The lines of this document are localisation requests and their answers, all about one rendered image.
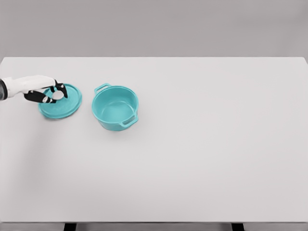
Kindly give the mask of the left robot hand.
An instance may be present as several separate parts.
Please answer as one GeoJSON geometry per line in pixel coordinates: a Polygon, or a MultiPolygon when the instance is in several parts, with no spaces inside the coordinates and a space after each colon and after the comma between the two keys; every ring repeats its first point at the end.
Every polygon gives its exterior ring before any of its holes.
{"type": "Polygon", "coordinates": [[[45,95],[43,92],[39,92],[40,89],[49,88],[52,93],[55,92],[56,88],[58,91],[61,91],[65,98],[68,98],[67,90],[64,83],[57,82],[54,78],[35,75],[24,77],[22,80],[22,86],[25,88],[22,90],[24,98],[28,101],[36,103],[56,103],[57,100],[52,99],[45,95]]]}

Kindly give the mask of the teal pot lid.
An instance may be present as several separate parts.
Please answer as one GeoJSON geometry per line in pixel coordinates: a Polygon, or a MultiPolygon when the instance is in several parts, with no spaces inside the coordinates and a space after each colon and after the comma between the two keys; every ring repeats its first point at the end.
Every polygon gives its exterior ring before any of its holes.
{"type": "Polygon", "coordinates": [[[71,85],[64,84],[67,90],[68,98],[61,98],[56,103],[39,103],[39,112],[50,119],[60,119],[72,115],[81,105],[81,91],[71,85]]]}

